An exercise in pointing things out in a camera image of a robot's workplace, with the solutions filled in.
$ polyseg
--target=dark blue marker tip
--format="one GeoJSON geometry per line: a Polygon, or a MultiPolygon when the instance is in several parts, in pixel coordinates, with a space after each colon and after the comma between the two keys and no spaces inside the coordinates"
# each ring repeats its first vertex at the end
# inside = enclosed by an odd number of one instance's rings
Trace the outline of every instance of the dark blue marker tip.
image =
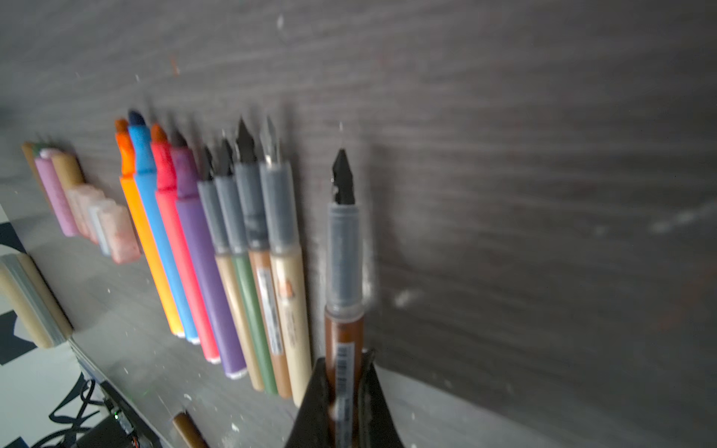
{"type": "Polygon", "coordinates": [[[144,118],[142,117],[142,114],[140,114],[136,110],[130,110],[129,122],[130,122],[130,126],[145,126],[146,125],[144,123],[144,118]]]}

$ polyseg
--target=silver pen nib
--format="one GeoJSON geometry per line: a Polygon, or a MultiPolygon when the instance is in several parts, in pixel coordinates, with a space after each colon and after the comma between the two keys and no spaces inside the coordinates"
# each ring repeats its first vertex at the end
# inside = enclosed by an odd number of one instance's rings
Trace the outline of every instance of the silver pen nib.
{"type": "Polygon", "coordinates": [[[259,134],[259,139],[262,142],[262,149],[264,150],[264,159],[268,164],[281,162],[280,142],[276,136],[276,129],[271,118],[267,115],[267,119],[262,126],[262,131],[259,134]]]}

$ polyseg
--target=gray pen grip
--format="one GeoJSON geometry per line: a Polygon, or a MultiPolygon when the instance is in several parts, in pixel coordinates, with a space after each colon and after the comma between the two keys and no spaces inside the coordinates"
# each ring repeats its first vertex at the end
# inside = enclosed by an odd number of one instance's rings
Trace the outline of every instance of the gray pen grip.
{"type": "Polygon", "coordinates": [[[227,230],[224,228],[217,188],[212,181],[199,181],[196,185],[199,188],[199,198],[204,209],[206,223],[209,225],[209,234],[212,236],[214,251],[217,254],[229,253],[229,238],[227,237],[227,230]]]}
{"type": "Polygon", "coordinates": [[[359,208],[328,206],[328,291],[326,305],[342,309],[361,304],[361,233],[359,208]]]}
{"type": "Polygon", "coordinates": [[[244,227],[244,213],[242,202],[239,200],[239,190],[233,176],[214,178],[214,185],[219,194],[219,205],[222,206],[224,226],[227,229],[229,245],[233,254],[241,254],[249,249],[247,229],[244,227]]]}
{"type": "Polygon", "coordinates": [[[262,163],[260,173],[269,244],[272,253],[284,254],[299,245],[291,165],[262,163]]]}
{"type": "Polygon", "coordinates": [[[256,163],[236,163],[234,179],[242,201],[244,225],[247,228],[247,241],[252,250],[269,249],[269,234],[264,213],[262,182],[259,165],[256,163]]]}

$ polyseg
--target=barcode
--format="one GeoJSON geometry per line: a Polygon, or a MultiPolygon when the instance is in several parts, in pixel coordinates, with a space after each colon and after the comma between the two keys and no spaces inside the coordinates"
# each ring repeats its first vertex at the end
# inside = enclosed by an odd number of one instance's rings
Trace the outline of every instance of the barcode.
{"type": "Polygon", "coordinates": [[[351,448],[353,343],[336,344],[336,448],[351,448]]]}
{"type": "Polygon", "coordinates": [[[262,296],[262,304],[264,305],[264,320],[267,324],[267,333],[269,333],[271,353],[281,355],[284,353],[284,347],[281,343],[281,327],[279,326],[279,315],[276,311],[276,300],[274,300],[271,270],[257,269],[257,278],[259,279],[259,294],[262,296]]]}

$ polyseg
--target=orange marker tip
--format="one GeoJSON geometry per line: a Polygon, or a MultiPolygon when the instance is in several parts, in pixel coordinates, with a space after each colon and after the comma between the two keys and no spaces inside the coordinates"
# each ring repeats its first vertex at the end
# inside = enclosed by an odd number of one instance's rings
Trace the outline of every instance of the orange marker tip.
{"type": "Polygon", "coordinates": [[[124,118],[118,118],[115,120],[115,130],[118,134],[127,132],[127,129],[129,129],[130,123],[125,120],[124,118]]]}
{"type": "Polygon", "coordinates": [[[167,141],[167,134],[164,132],[164,129],[157,123],[154,123],[152,125],[152,141],[155,143],[164,143],[167,141]]]}

